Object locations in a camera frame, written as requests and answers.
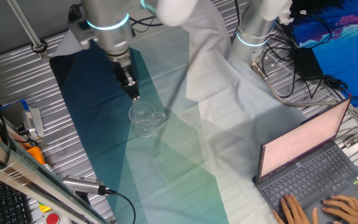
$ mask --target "finger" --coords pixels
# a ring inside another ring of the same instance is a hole
[[[278,222],[278,224],[284,224],[283,220],[281,220],[281,218],[278,216],[278,213],[276,210],[272,210],[273,211],[273,216],[276,219],[276,221]]]
[[[345,212],[351,214],[351,215],[355,215],[356,211],[354,209],[352,209],[350,206],[348,206],[348,204],[341,202],[341,201],[337,201],[337,200],[323,200],[323,203],[325,205],[334,205],[342,210],[344,210]]]
[[[311,224],[318,224],[317,207],[311,212]]]
[[[346,202],[351,208],[357,209],[357,204],[354,202],[352,197],[345,196],[345,195],[334,195],[331,196],[332,199],[341,200]]]
[[[288,209],[287,204],[285,203],[284,198],[281,198],[280,203],[281,203],[281,207],[283,207],[283,211],[284,211],[284,214],[285,214],[285,216],[286,216],[286,218],[287,218],[288,224],[293,223],[293,219],[292,219],[291,212],[290,212],[290,210]]]
[[[351,197],[351,199],[353,199],[354,204],[355,204],[356,206],[358,206],[358,200],[357,200],[357,198]]]
[[[284,197],[285,197],[285,200],[290,205],[294,221],[296,222],[297,220],[301,220],[301,217],[299,216],[298,209],[296,209],[296,205],[293,202],[292,198],[289,195],[284,195]]]
[[[350,223],[350,219],[352,218],[349,214],[346,214],[345,212],[338,210],[338,209],[327,208],[327,207],[323,207],[321,209],[323,212],[330,213],[330,214],[336,215],[338,217],[341,217],[349,223]]]
[[[308,217],[306,216],[305,212],[303,211],[301,205],[299,204],[298,200],[296,199],[296,197],[294,195],[290,195],[290,197],[292,198],[293,203],[295,203],[296,209],[298,210],[299,216],[301,217],[301,219],[309,220]]]

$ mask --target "clear glass mug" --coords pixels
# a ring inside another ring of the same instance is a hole
[[[165,121],[165,113],[156,113],[150,103],[136,103],[129,109],[129,119],[135,126],[136,133],[142,138],[150,137],[155,127]]]

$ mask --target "crumpled white fabric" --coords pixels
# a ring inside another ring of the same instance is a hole
[[[274,99],[232,54],[226,26],[211,1],[199,0],[182,28],[190,33],[186,97],[199,104],[206,170],[217,178],[229,222],[275,222],[251,181],[260,145],[305,117]]]

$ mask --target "metal work surface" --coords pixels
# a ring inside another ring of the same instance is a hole
[[[221,12],[230,35],[237,25],[236,10],[233,0],[213,1]],[[45,40],[48,43],[47,53],[51,57],[65,34],[56,35]],[[282,95],[289,92],[292,85],[291,66],[288,62],[273,59],[267,54],[265,69],[274,88]],[[311,83],[311,91],[317,83]],[[289,98],[292,102],[337,101],[332,91],[320,86],[313,100],[299,79],[296,81],[294,94]],[[5,105],[13,101],[25,99],[30,107],[40,108],[44,123],[44,140],[47,147],[43,150],[45,160],[63,178],[66,175],[79,175],[96,178],[89,159],[83,149],[70,114],[60,93],[56,79],[47,60],[31,51],[30,46],[0,56],[0,102]],[[325,106],[301,108],[300,111],[310,117],[325,109]],[[358,132],[358,122],[349,113],[341,126],[337,143],[358,166],[358,144],[347,149],[343,143],[351,134]],[[89,197],[93,208],[104,218],[112,215],[105,197],[93,195]],[[42,213],[35,200],[29,198],[33,223],[41,223]]]
[[[48,55],[53,55],[64,34],[45,41]],[[96,178],[86,153],[78,139],[56,79],[48,60],[41,60],[30,46],[0,56],[0,102],[5,105],[25,99],[30,107],[40,108],[44,124],[43,150],[45,160],[58,176],[80,175]],[[105,197],[89,196],[92,207],[104,218],[112,215]],[[38,203],[29,198],[33,223],[41,223]]]

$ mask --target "laptop screen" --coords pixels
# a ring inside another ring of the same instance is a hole
[[[310,152],[316,146],[334,139],[349,103],[350,99],[344,100],[299,127],[263,144],[259,180],[281,169],[301,155]]]

